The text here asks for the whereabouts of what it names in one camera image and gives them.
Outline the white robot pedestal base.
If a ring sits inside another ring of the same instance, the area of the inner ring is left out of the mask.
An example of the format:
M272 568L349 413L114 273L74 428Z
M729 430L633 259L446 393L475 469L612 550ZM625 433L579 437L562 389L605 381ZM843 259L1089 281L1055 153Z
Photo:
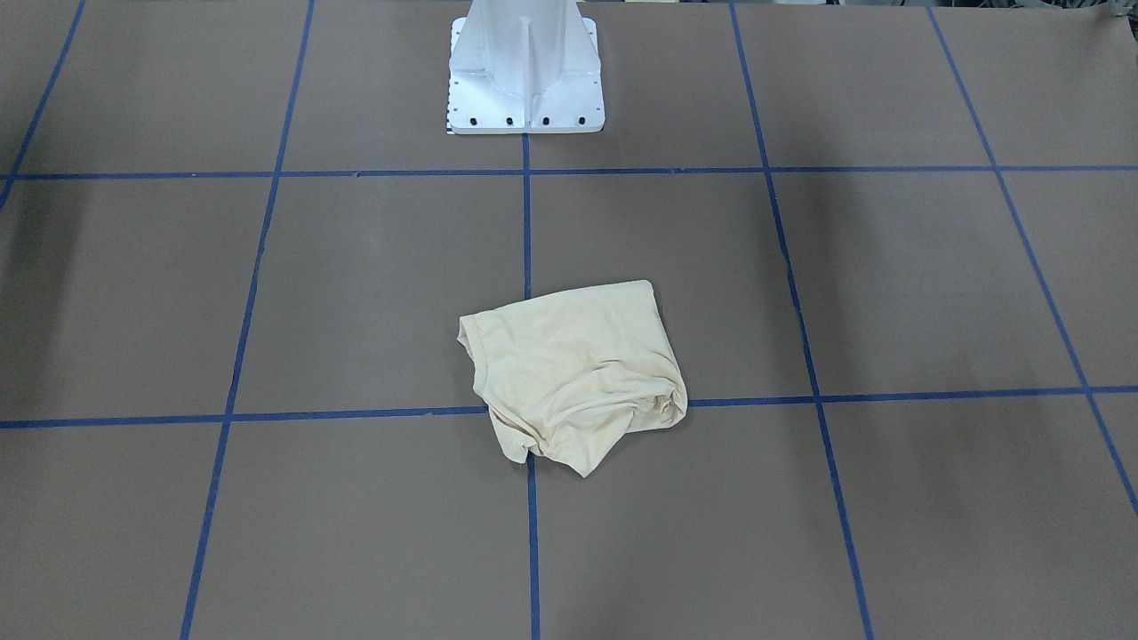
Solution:
M584 134L605 118L597 24L576 1L473 1L452 20L450 134Z

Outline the cream long-sleeve printed shirt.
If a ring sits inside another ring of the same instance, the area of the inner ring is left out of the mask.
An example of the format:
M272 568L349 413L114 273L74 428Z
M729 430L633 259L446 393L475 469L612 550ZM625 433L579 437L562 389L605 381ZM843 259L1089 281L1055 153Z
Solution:
M688 389L657 304L640 279L461 315L457 340L501 454L538 457L580 477L622 437L670 429Z

